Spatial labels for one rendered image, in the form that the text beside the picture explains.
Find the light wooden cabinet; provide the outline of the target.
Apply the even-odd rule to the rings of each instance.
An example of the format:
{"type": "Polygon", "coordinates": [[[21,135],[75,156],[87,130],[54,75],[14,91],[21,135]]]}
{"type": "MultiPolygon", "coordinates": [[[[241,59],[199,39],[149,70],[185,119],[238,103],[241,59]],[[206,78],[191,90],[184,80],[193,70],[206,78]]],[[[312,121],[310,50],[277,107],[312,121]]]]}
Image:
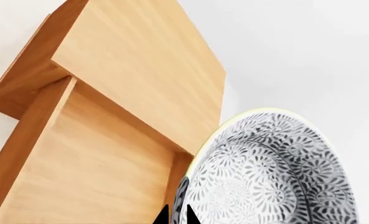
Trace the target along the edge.
{"type": "Polygon", "coordinates": [[[219,125],[226,72],[177,0],[66,0],[0,78],[0,112],[71,76],[190,154],[219,125]]]}

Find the black floral patterned bowl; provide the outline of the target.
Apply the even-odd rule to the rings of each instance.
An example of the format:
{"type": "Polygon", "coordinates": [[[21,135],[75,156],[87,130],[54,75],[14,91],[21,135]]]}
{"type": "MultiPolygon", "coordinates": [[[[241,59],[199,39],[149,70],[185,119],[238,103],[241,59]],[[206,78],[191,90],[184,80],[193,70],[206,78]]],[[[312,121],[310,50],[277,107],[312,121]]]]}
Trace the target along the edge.
{"type": "Polygon", "coordinates": [[[330,143],[299,115],[240,113],[194,156],[175,194],[170,224],[359,224],[344,169],[330,143]]]}

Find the open wooden drawer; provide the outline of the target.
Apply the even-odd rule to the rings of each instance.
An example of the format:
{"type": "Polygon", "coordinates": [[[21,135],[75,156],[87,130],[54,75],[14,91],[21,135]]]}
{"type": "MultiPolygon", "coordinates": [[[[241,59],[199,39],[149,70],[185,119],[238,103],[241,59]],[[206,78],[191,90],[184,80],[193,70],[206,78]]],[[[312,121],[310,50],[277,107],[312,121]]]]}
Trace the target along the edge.
{"type": "Polygon", "coordinates": [[[192,155],[72,77],[42,87],[0,152],[0,224],[151,224],[192,155]]]}

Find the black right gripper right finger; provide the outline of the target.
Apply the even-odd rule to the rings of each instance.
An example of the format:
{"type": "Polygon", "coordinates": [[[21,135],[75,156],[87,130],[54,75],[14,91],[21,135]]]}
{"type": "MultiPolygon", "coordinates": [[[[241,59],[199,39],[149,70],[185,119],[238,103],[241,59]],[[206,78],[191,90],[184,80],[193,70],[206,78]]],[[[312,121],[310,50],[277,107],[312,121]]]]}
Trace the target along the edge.
{"type": "Polygon", "coordinates": [[[199,219],[190,205],[187,205],[187,224],[200,224],[199,219]]]}

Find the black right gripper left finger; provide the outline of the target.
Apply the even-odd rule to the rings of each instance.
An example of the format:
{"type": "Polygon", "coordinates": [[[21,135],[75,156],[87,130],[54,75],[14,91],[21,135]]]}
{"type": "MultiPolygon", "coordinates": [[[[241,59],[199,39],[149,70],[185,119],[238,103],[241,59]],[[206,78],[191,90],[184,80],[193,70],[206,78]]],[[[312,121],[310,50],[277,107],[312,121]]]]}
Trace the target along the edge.
{"type": "Polygon", "coordinates": [[[169,205],[164,205],[153,224],[169,224],[169,205]]]}

